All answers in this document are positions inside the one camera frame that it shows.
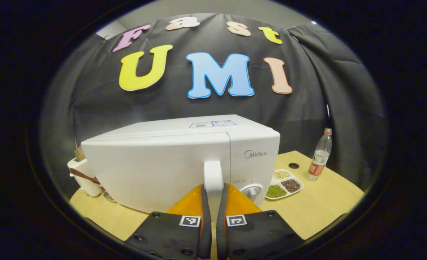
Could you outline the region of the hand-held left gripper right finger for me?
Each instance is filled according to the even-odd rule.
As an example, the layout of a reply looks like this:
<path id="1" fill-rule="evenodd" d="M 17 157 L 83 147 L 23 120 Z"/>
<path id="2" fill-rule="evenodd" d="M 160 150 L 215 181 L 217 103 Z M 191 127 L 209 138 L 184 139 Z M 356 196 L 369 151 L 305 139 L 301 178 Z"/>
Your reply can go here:
<path id="1" fill-rule="evenodd" d="M 219 260 L 286 260 L 304 240 L 275 210 L 260 210 L 225 183 L 216 222 Z"/>

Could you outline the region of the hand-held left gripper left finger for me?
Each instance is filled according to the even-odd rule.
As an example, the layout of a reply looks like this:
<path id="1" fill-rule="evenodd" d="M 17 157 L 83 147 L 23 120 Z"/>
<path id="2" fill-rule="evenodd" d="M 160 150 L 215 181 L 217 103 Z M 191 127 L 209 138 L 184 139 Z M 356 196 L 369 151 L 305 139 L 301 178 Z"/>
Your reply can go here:
<path id="1" fill-rule="evenodd" d="M 208 260 L 212 231 L 207 194 L 198 185 L 167 212 L 151 212 L 126 243 L 165 260 Z"/>

